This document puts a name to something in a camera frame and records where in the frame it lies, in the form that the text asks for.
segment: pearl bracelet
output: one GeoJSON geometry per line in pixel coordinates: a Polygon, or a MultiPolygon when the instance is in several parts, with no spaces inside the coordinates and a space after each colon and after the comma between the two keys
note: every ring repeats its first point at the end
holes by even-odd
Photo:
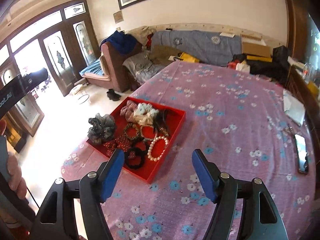
{"type": "Polygon", "coordinates": [[[150,144],[150,147],[149,147],[149,150],[148,150],[148,159],[151,160],[151,161],[154,161],[154,162],[159,161],[159,160],[161,159],[162,155],[164,154],[164,151],[165,151],[165,149],[166,149],[166,147],[167,147],[168,144],[169,144],[169,140],[168,140],[166,137],[164,137],[164,136],[159,136],[159,137],[154,138],[153,141],[152,141],[152,143],[150,144]],[[158,140],[161,140],[161,139],[163,139],[163,140],[165,141],[164,150],[162,151],[162,153],[161,153],[161,155],[160,155],[159,157],[154,158],[154,157],[152,157],[152,155],[151,155],[152,149],[153,149],[155,143],[156,143],[158,140]]]}
{"type": "Polygon", "coordinates": [[[147,141],[153,141],[154,139],[156,139],[157,136],[158,136],[158,132],[157,132],[157,131],[156,131],[156,134],[155,134],[154,138],[147,138],[147,137],[145,137],[145,136],[143,135],[142,129],[143,129],[145,126],[153,128],[152,125],[141,125],[141,126],[140,126],[140,136],[141,136],[142,138],[144,138],[145,140],[147,140],[147,141]]]}

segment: silver bolt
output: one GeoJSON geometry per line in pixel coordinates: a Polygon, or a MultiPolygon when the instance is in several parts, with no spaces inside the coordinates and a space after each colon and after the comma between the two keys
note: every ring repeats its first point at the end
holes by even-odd
{"type": "Polygon", "coordinates": [[[88,177],[89,177],[90,179],[95,178],[96,176],[97,176],[97,173],[94,172],[94,171],[91,171],[91,172],[88,173],[88,177]]]}
{"type": "Polygon", "coordinates": [[[262,180],[259,178],[254,178],[253,181],[255,182],[255,184],[262,184],[262,180]]]}
{"type": "Polygon", "coordinates": [[[226,172],[222,172],[222,173],[220,174],[220,176],[221,176],[221,178],[223,178],[223,179],[228,179],[228,178],[230,177],[230,175],[229,175],[228,173],[226,173],[226,172]]]}
{"type": "Polygon", "coordinates": [[[58,178],[58,179],[56,179],[56,181],[55,181],[55,183],[56,184],[61,184],[63,182],[63,179],[62,178],[58,178]]]}

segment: red tray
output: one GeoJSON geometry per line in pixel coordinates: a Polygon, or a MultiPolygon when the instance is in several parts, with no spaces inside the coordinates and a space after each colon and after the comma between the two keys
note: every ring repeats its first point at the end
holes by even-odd
{"type": "MultiPolygon", "coordinates": [[[[129,167],[127,167],[126,165],[124,165],[124,169],[126,169],[127,171],[129,171],[131,174],[133,174],[134,176],[138,177],[139,179],[142,179],[143,181],[146,181],[147,183],[151,184],[153,179],[155,178],[156,174],[158,173],[162,163],[164,162],[166,156],[168,155],[170,148],[172,147],[172,144],[174,143],[175,138],[177,137],[177,134],[179,133],[183,122],[186,118],[186,112],[179,110],[179,109],[175,109],[169,106],[163,106],[157,103],[153,103],[153,102],[149,102],[149,101],[145,101],[142,99],[136,99],[136,98],[131,98],[131,97],[127,97],[112,113],[111,115],[114,117],[115,122],[116,122],[116,132],[115,132],[115,138],[119,137],[120,135],[123,134],[123,130],[124,127],[126,127],[127,125],[127,121],[123,116],[120,116],[120,110],[122,107],[124,107],[127,104],[128,100],[132,100],[135,103],[149,103],[151,104],[155,109],[159,109],[159,110],[163,110],[163,109],[168,109],[168,115],[167,115],[167,119],[166,119],[166,124],[169,128],[170,131],[170,135],[171,137],[169,138],[169,144],[166,148],[166,150],[164,151],[163,156],[161,157],[161,159],[157,162],[153,162],[151,160],[149,160],[147,157],[145,157],[145,163],[144,165],[137,169],[130,169],[129,167]]],[[[128,129],[127,133],[129,136],[133,136],[135,134],[135,130],[134,129],[128,129]]],[[[154,133],[151,127],[144,127],[143,128],[143,135],[148,137],[148,138],[152,138],[154,137],[154,133]]],[[[87,140],[87,142],[94,147],[96,150],[98,150],[99,152],[101,152],[103,155],[106,155],[106,148],[103,147],[102,145],[94,145],[90,139],[87,140]]],[[[160,156],[160,154],[162,153],[163,149],[164,149],[164,140],[159,140],[156,142],[155,146],[153,147],[152,150],[152,156],[153,157],[158,157],[160,156]]],[[[140,147],[141,149],[145,149],[145,146],[143,145],[142,142],[137,143],[136,145],[137,147],[140,147]]],[[[137,164],[139,163],[139,160],[131,160],[130,161],[131,164],[137,164]]]]}

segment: sunlight on floor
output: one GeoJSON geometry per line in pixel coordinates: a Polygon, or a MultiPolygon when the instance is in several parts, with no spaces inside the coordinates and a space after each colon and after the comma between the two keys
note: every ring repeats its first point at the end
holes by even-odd
{"type": "MultiPolygon", "coordinates": [[[[28,188],[40,205],[56,178],[61,177],[60,168],[75,147],[86,137],[95,114],[110,114],[130,91],[119,101],[111,101],[105,88],[89,85],[85,92],[89,99],[79,105],[81,95],[63,97],[57,87],[52,86],[41,94],[37,103],[45,116],[34,137],[29,137],[21,151],[19,162],[28,188]]],[[[36,205],[27,196],[32,208],[36,205]]],[[[80,204],[75,201],[79,234],[85,236],[80,204]]]]}

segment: tile floor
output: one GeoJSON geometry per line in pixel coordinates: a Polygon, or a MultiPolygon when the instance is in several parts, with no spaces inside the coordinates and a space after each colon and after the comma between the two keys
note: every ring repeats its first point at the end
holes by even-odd
{"type": "MultiPolygon", "coordinates": [[[[63,97],[53,84],[37,103],[45,116],[34,137],[29,137],[19,154],[22,175],[28,188],[40,205],[56,178],[61,177],[60,168],[72,150],[86,137],[90,117],[96,113],[110,114],[131,92],[123,94],[120,101],[111,101],[107,89],[89,85],[85,92],[90,95],[83,104],[77,103],[78,95],[63,97]]],[[[30,205],[36,209],[31,197],[30,205]]],[[[85,236],[81,208],[75,200],[79,234],[85,236]]]]}

